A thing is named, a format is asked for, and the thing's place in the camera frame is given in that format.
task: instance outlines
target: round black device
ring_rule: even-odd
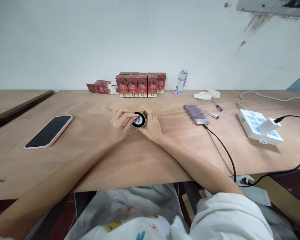
[[[147,113],[146,112],[143,112],[143,113],[135,112],[135,114],[138,114],[139,116],[133,121],[132,125],[135,127],[144,126],[147,122],[147,117],[148,117]]]

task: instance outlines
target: white charger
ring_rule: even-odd
[[[277,129],[278,127],[281,127],[281,124],[275,123],[273,118],[269,118],[265,122],[261,123],[258,126],[258,129],[259,129],[260,133],[268,134],[269,132],[272,132],[273,130]]]

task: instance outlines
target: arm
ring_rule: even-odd
[[[123,140],[138,115],[115,109],[109,136],[38,183],[0,215],[0,237],[24,239],[33,226],[67,195],[80,178],[113,146]]]
[[[139,128],[140,131],[150,140],[165,149],[189,175],[211,194],[219,192],[238,193],[244,196],[240,187],[226,174],[220,171],[211,163],[186,148],[173,142],[163,135],[157,115],[149,108],[144,108],[148,114],[147,127]]]

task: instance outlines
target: purple device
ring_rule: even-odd
[[[186,112],[189,114],[195,124],[209,124],[209,120],[205,113],[202,113],[197,105],[183,105]]]

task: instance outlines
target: smartphone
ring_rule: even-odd
[[[72,116],[54,117],[25,146],[26,149],[50,147],[72,121]]]

